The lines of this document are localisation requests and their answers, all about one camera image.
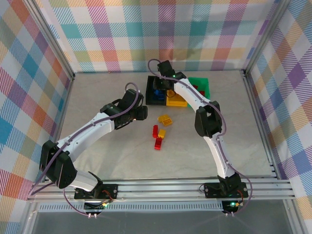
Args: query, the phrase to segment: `lego brick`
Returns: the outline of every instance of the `lego brick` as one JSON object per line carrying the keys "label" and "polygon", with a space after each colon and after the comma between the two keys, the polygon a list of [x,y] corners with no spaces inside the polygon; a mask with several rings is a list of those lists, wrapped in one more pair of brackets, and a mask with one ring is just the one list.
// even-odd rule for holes
{"label": "lego brick", "polygon": [[158,136],[158,125],[154,125],[153,127],[153,137],[157,138]]}
{"label": "lego brick", "polygon": [[162,123],[165,119],[170,118],[169,115],[162,115],[157,118],[159,123]]}
{"label": "lego brick", "polygon": [[164,99],[165,99],[165,95],[164,95],[163,91],[156,89],[156,90],[154,91],[154,96],[153,96],[153,98],[154,98],[155,100],[164,100]]}
{"label": "lego brick", "polygon": [[156,138],[156,141],[155,141],[155,146],[154,146],[154,148],[155,148],[156,150],[160,150],[160,148],[161,148],[161,143],[162,143],[162,138],[157,137],[157,138]]}
{"label": "lego brick", "polygon": [[165,138],[165,135],[166,135],[166,130],[160,129],[160,130],[159,130],[159,133],[158,133],[158,137],[164,139],[164,138]]}
{"label": "lego brick", "polygon": [[172,120],[171,120],[170,118],[165,119],[165,120],[162,121],[162,124],[163,124],[165,127],[171,125],[172,123],[173,123],[173,122],[172,122]]}
{"label": "lego brick", "polygon": [[187,102],[179,94],[176,94],[172,90],[167,91],[167,106],[181,106],[187,107]]}

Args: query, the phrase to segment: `yellow building block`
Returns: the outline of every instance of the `yellow building block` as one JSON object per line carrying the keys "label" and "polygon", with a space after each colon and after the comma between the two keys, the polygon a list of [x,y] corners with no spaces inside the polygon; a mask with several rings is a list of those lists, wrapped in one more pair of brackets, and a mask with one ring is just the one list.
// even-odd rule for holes
{"label": "yellow building block", "polygon": [[157,118],[159,123],[162,123],[165,119],[170,118],[169,115],[162,115]]}
{"label": "yellow building block", "polygon": [[166,106],[181,106],[187,107],[187,101],[184,100],[179,94],[175,94],[174,91],[167,91],[167,101]]}
{"label": "yellow building block", "polygon": [[171,120],[170,118],[165,119],[165,120],[162,121],[162,124],[163,124],[165,127],[171,125],[172,123],[173,123],[173,122],[172,122],[172,120]]}
{"label": "yellow building block", "polygon": [[164,139],[166,135],[166,130],[160,129],[158,133],[158,137]]}

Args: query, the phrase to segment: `toy brick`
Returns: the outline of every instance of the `toy brick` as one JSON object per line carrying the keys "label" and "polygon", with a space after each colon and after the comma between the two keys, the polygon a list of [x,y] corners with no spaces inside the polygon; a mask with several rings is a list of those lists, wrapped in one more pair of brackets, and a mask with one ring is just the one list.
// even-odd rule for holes
{"label": "toy brick", "polygon": [[171,120],[170,118],[165,119],[165,120],[162,121],[162,124],[163,124],[165,127],[171,125],[172,123],[173,123],[173,122],[172,122],[172,120]]}
{"label": "toy brick", "polygon": [[153,137],[157,138],[158,136],[158,125],[154,125],[153,127]]}
{"label": "toy brick", "polygon": [[155,141],[155,146],[154,146],[154,148],[155,148],[156,150],[160,150],[160,148],[161,148],[161,143],[162,143],[162,138],[157,137],[157,138],[156,138],[156,141]]}
{"label": "toy brick", "polygon": [[187,107],[187,102],[179,94],[175,94],[174,91],[168,90],[166,106]]}
{"label": "toy brick", "polygon": [[158,133],[158,137],[164,139],[164,138],[165,138],[165,135],[166,135],[166,130],[160,129],[160,130],[159,130],[159,133]]}
{"label": "toy brick", "polygon": [[157,118],[158,122],[161,123],[163,120],[170,118],[169,115],[162,115]]}

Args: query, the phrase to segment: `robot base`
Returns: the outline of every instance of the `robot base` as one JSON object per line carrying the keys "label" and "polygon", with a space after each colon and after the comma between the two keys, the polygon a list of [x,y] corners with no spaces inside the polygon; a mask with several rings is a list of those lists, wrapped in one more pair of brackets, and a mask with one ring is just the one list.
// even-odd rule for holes
{"label": "robot base", "polygon": [[206,198],[241,198],[240,191],[243,194],[243,197],[248,197],[248,191],[246,183],[240,182],[236,190],[233,190],[226,195],[222,192],[219,183],[204,183],[204,191]]}

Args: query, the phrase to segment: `plaid backdrop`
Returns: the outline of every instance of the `plaid backdrop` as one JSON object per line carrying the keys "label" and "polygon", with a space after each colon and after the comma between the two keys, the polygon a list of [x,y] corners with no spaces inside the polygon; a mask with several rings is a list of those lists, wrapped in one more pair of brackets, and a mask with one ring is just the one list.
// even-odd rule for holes
{"label": "plaid backdrop", "polygon": [[252,76],[274,157],[312,233],[311,0],[292,0]]}
{"label": "plaid backdrop", "polygon": [[15,234],[69,78],[22,0],[0,0],[0,234]]}
{"label": "plaid backdrop", "polygon": [[279,0],[37,0],[73,69],[147,71],[247,65]]}

